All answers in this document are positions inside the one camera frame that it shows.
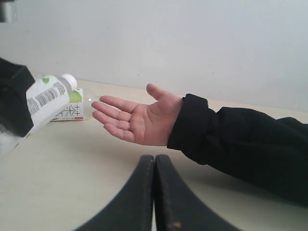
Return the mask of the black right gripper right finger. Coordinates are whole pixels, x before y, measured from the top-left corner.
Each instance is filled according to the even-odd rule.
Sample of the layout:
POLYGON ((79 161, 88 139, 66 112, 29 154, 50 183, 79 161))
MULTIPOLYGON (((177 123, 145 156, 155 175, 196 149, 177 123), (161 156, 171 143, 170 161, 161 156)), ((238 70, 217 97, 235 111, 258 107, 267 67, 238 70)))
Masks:
POLYGON ((155 158, 154 210, 158 231, 237 231, 188 187, 167 155, 155 158))

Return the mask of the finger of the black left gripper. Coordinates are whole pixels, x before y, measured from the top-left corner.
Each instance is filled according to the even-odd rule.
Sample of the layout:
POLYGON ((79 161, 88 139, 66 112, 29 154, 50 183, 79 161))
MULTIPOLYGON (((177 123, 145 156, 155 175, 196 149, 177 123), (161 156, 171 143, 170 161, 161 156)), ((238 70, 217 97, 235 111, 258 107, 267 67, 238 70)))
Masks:
POLYGON ((24 137, 33 122, 26 92, 35 83, 25 65, 0 60, 0 123, 17 137, 24 137))

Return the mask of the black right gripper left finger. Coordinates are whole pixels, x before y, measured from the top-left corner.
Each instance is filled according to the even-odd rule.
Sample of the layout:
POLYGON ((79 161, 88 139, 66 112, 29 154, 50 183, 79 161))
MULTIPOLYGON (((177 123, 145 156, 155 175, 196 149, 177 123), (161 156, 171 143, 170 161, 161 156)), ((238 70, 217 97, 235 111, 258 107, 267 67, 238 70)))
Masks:
POLYGON ((130 178, 109 204, 77 231, 150 231, 154 157, 140 157, 130 178))

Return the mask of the open human hand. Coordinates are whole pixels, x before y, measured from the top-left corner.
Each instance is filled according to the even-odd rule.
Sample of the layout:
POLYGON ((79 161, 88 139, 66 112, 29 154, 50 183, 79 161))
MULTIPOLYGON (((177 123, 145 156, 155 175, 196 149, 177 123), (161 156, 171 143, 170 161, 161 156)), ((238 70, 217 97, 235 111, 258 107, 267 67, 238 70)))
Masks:
POLYGON ((95 109, 93 118, 102 123, 112 136, 123 141, 167 146, 183 99, 154 84, 148 84, 146 91, 155 99, 154 103, 142 104, 114 96, 101 96, 91 104, 95 109))

